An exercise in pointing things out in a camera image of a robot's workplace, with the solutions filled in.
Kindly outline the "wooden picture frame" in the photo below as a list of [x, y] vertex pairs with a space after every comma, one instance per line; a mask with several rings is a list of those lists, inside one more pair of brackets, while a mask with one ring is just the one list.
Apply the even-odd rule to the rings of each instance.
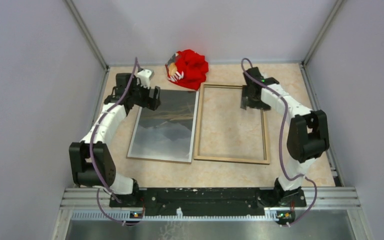
[[269, 165], [266, 112], [243, 109], [242, 86], [203, 83], [196, 113], [193, 158], [199, 161]]

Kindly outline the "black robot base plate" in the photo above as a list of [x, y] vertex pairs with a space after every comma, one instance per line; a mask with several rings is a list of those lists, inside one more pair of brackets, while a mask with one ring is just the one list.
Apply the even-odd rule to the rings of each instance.
[[118, 195], [109, 206], [138, 208], [147, 217], [175, 216], [178, 211], [186, 217], [243, 217], [263, 216], [270, 207], [306, 207], [307, 202], [302, 189], [283, 193], [267, 187], [150, 187]]

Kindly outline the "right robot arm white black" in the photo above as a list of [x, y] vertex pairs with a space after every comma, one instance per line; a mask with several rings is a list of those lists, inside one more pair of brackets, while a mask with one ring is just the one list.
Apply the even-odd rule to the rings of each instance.
[[273, 77], [264, 77], [258, 67], [243, 71], [243, 109], [275, 110], [282, 115], [279, 161], [282, 173], [268, 197], [271, 205], [287, 206], [299, 197], [310, 166], [330, 147], [327, 115], [294, 99]]

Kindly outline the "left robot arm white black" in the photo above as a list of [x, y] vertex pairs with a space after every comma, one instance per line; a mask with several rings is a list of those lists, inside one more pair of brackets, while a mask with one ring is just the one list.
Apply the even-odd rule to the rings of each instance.
[[140, 202], [135, 180], [118, 173], [109, 146], [122, 121], [134, 106], [156, 110], [161, 104], [160, 88], [151, 87], [154, 72], [141, 68], [137, 73], [116, 74], [116, 84], [103, 103], [101, 113], [79, 142], [69, 146], [73, 182], [80, 186], [106, 189], [121, 195], [129, 207]]

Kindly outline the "landscape photo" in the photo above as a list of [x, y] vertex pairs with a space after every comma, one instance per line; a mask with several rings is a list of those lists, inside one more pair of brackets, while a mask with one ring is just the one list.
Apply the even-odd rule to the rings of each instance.
[[198, 91], [162, 89], [156, 110], [141, 107], [127, 157], [190, 164], [199, 95]]

